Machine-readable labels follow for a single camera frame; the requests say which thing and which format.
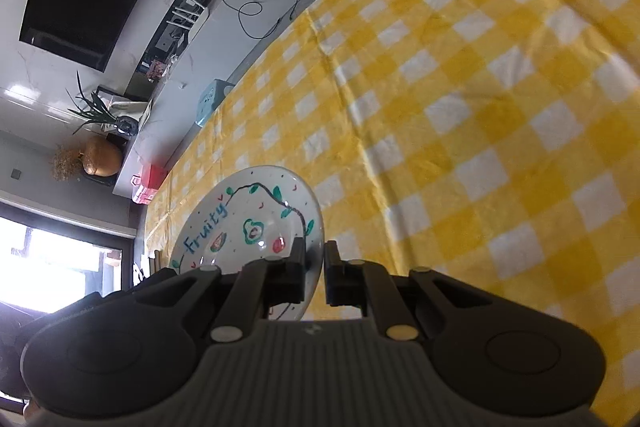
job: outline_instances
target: table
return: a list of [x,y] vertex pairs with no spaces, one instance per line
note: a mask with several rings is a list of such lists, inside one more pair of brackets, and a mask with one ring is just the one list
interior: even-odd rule
[[[258,164],[300,174],[342,256],[432,266],[606,352],[594,409],[640,403],[639,0],[317,0],[149,206],[166,264],[191,210]],[[340,316],[316,290],[309,315]]]

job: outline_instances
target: white plate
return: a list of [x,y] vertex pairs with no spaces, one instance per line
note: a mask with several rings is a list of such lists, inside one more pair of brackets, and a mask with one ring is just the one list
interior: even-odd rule
[[216,185],[182,227],[169,266],[184,273],[215,264],[235,273],[255,259],[288,257],[295,237],[306,240],[305,301],[276,306],[270,317],[299,320],[318,285],[324,225],[311,188],[287,169],[250,167]]

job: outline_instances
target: brown vase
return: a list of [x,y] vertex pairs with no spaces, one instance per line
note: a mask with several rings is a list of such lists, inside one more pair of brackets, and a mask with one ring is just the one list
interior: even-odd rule
[[84,146],[82,166],[87,174],[112,176],[122,167],[122,153],[113,143],[94,136]]

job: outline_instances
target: plate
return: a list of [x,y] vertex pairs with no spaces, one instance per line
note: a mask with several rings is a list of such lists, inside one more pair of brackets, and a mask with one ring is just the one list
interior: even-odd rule
[[215,264],[235,273],[255,259],[288,257],[295,237],[306,242],[305,300],[274,307],[270,318],[299,320],[318,285],[324,225],[311,188],[283,167],[249,167],[216,185],[182,227],[169,266],[184,273]]

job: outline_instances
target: tablecloth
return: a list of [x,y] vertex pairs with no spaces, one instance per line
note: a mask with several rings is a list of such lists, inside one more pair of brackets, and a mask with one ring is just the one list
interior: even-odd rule
[[[317,0],[149,206],[166,264],[224,177],[283,165],[342,256],[432,266],[589,331],[640,406],[639,0]],[[309,316],[340,316],[319,285]]]

